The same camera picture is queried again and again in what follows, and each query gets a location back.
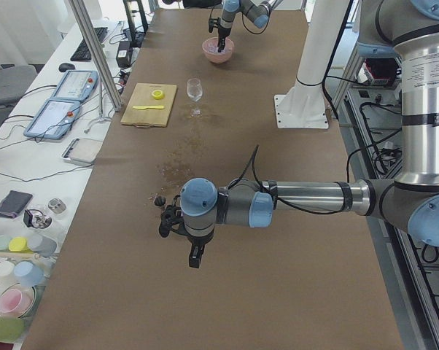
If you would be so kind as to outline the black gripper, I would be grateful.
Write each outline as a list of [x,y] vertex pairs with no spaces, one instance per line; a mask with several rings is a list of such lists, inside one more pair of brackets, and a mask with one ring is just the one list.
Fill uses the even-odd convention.
[[226,48],[227,37],[230,36],[231,28],[218,25],[217,52],[221,53]]
[[187,240],[192,244],[189,254],[189,266],[200,268],[205,246],[214,237],[214,228],[208,227],[204,230],[193,230],[186,227]]

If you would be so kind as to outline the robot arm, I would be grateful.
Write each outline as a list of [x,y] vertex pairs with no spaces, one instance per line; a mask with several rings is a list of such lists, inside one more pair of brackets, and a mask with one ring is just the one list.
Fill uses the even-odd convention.
[[235,16],[241,13],[248,18],[257,28],[264,29],[268,24],[272,11],[277,8],[282,0],[262,1],[259,5],[250,0],[224,1],[222,14],[218,18],[209,18],[209,32],[214,28],[218,31],[217,52],[225,49],[226,39],[229,37]]
[[216,225],[263,228],[282,206],[311,214],[377,217],[439,246],[439,1],[364,1],[359,42],[402,60],[403,168],[394,179],[275,182],[238,178],[227,187],[189,180],[180,192],[178,234],[198,268]]

